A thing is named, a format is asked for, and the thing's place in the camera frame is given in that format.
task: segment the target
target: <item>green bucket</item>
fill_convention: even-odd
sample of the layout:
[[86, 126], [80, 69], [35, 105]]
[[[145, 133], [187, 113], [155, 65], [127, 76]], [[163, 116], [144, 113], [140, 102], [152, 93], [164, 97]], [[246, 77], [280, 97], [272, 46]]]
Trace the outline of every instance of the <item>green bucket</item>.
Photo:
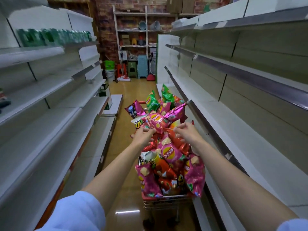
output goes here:
[[114, 61], [104, 61], [105, 69], [114, 69], [115, 62]]

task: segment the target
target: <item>green stool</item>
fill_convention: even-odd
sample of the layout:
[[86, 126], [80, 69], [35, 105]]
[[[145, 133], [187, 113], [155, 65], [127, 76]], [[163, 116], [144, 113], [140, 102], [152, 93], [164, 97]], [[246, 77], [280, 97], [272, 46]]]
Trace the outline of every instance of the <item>green stool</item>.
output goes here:
[[137, 78], [137, 64], [136, 64], [136, 62], [128, 62], [127, 63], [127, 71], [128, 71], [128, 77], [136, 77]]

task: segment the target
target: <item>brown floor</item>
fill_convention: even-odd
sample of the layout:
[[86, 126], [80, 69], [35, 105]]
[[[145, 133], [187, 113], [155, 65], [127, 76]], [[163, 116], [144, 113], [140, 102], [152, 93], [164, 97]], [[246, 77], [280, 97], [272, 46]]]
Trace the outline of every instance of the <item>brown floor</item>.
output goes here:
[[[156, 83], [154, 81], [146, 81], [145, 79], [132, 79], [131, 82], [120, 81], [119, 83], [110, 83], [111, 93], [123, 94], [124, 99], [103, 168], [108, 166], [132, 141], [129, 135], [135, 132], [135, 127], [130, 122], [132, 118], [125, 111], [124, 107], [128, 107], [135, 99], [144, 101], [152, 90], [154, 90], [157, 94], [156, 96], [158, 96]], [[181, 206], [180, 223], [174, 228], [169, 228], [166, 224], [167, 219], [175, 215], [174, 210], [157, 211], [154, 212], [153, 215], [155, 220], [153, 230], [200, 230], [192, 203]], [[149, 212], [143, 207], [141, 186], [134, 165], [112, 209], [106, 217], [107, 222], [105, 231], [148, 230], [142, 225], [142, 221], [148, 217]]]

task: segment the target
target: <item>forearm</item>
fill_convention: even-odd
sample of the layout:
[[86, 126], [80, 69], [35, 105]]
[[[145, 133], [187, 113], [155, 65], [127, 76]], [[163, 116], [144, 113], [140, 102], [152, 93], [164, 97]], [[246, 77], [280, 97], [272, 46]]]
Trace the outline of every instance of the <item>forearm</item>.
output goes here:
[[194, 146], [210, 175], [246, 230], [276, 230], [297, 218], [287, 206], [245, 175], [206, 141]]
[[109, 212], [140, 152], [141, 146], [130, 144], [83, 189], [83, 191], [94, 195], [104, 208], [105, 214]]

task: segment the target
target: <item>plastic bucket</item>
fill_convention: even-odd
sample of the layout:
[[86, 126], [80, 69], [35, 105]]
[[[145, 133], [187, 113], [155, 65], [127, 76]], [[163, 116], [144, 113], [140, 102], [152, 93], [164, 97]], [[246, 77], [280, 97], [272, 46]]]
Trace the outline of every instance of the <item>plastic bucket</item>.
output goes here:
[[150, 30], [161, 30], [161, 26], [160, 26], [160, 22], [159, 21], [155, 21], [154, 23], [152, 23], [150, 25]]
[[115, 62], [114, 61], [104, 61], [105, 69], [114, 69], [115, 68]]
[[106, 69], [106, 77], [108, 82], [112, 82], [113, 80], [115, 80], [115, 70], [114, 69]]
[[146, 30], [146, 28], [147, 28], [147, 24], [145, 23], [145, 21], [140, 21], [139, 29], [140, 30]]

